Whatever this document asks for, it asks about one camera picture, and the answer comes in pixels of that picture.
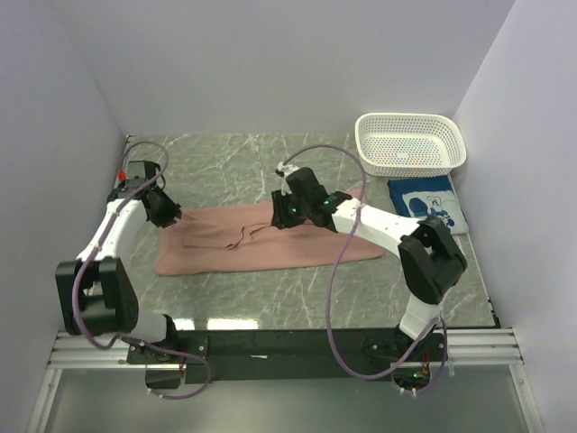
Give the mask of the pink graphic t-shirt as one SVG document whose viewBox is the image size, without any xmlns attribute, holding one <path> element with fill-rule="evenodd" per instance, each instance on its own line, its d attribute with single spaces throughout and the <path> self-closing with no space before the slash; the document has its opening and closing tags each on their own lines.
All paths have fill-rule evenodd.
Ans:
<svg viewBox="0 0 577 433">
<path fill-rule="evenodd" d="M 279 230 L 272 204 L 186 209 L 160 230 L 154 269 L 159 276 L 259 272 L 334 263 L 348 234 L 307 222 Z"/>
</svg>

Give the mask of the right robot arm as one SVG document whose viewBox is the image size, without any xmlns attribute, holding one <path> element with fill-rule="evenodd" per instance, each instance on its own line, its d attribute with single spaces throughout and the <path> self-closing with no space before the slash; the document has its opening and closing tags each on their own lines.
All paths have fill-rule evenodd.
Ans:
<svg viewBox="0 0 577 433">
<path fill-rule="evenodd" d="M 421 332 L 441 312 L 444 296 L 462 277 L 468 263 L 437 216 L 397 216 L 362 203 L 349 193 L 328 193 L 308 167 L 280 163 L 281 187 L 271 193 L 272 225 L 289 229 L 311 223 L 334 233 L 356 236 L 394 253 L 410 292 L 398 325 L 396 349 L 415 360 L 427 349 Z"/>
</svg>

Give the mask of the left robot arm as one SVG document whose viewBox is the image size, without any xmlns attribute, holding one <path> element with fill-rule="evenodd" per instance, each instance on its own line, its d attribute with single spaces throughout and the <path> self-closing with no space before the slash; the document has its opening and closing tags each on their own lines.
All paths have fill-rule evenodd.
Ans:
<svg viewBox="0 0 577 433">
<path fill-rule="evenodd" d="M 89 245 L 76 259 L 59 263 L 55 280 L 68 334 L 140 340 L 156 360 L 167 363 L 180 350 L 173 319 L 139 306 L 124 266 L 142 225 L 166 228 L 181 218 L 180 205 L 158 184 L 163 172 L 153 161 L 130 161 L 121 169 Z"/>
</svg>

